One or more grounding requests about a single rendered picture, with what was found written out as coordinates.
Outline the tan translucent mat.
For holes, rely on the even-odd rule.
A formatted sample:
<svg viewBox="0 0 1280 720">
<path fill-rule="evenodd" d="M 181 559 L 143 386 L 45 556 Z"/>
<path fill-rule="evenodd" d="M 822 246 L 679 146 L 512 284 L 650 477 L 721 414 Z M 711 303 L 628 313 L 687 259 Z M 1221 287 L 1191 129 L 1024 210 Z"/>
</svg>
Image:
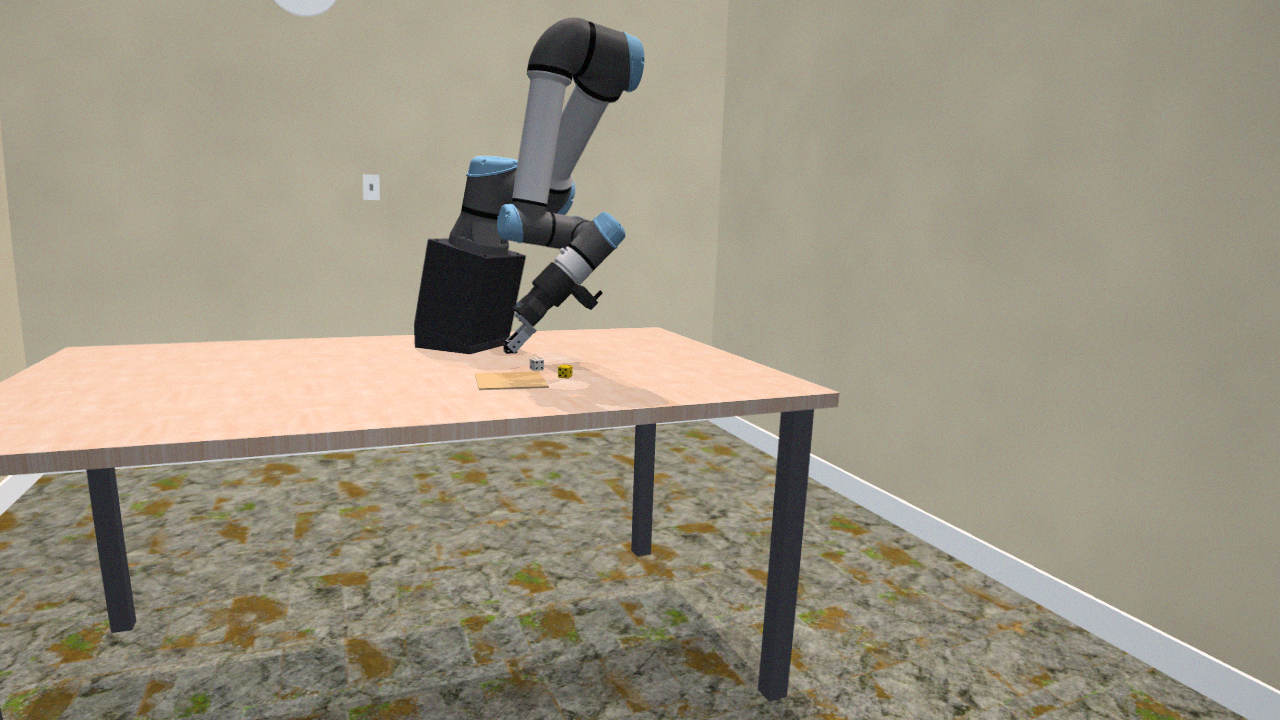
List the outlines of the tan translucent mat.
<svg viewBox="0 0 1280 720">
<path fill-rule="evenodd" d="M 549 388 L 540 372 L 475 373 L 477 389 Z"/>
</svg>

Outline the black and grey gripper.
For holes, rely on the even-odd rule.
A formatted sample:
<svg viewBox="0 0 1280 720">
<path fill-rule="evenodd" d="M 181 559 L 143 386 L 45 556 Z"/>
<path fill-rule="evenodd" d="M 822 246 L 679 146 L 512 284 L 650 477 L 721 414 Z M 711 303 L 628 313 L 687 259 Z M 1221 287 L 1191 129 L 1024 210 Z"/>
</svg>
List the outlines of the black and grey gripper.
<svg viewBox="0 0 1280 720">
<path fill-rule="evenodd" d="M 515 305 L 515 316 L 518 316 L 518 322 L 522 322 L 524 324 L 509 336 L 508 340 L 512 341 L 507 345 L 507 347 L 516 354 L 518 348 L 538 332 L 534 325 L 541 320 L 541 316 L 544 316 L 550 307 L 559 307 L 570 293 L 572 293 L 584 307 L 586 306 L 593 310 L 593 307 L 598 304 L 596 299 L 599 299 L 603 292 L 600 290 L 593 297 L 593 293 L 581 286 L 582 281 L 585 281 L 591 273 L 591 266 L 588 265 L 579 252 L 575 252 L 573 249 L 570 247 L 561 249 L 561 255 L 556 258 L 556 263 L 550 263 L 532 281 L 532 290 Z"/>
</svg>

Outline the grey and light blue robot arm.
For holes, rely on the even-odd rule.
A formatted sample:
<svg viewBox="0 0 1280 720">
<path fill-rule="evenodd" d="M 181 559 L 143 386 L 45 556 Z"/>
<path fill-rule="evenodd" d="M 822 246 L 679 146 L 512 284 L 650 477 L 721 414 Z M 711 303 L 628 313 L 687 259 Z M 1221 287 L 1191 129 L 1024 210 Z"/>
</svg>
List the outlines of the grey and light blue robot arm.
<svg viewBox="0 0 1280 720">
<path fill-rule="evenodd" d="M 575 197 L 571 173 L 608 104 L 637 88 L 644 60 L 641 41 L 626 32 L 573 17 L 550 26 L 529 58 L 518 164 L 490 156 L 470 161 L 449 243 L 489 255 L 507 255 L 509 241 L 570 247 L 594 272 L 626 233 L 605 211 L 593 222 L 566 215 Z"/>
</svg>

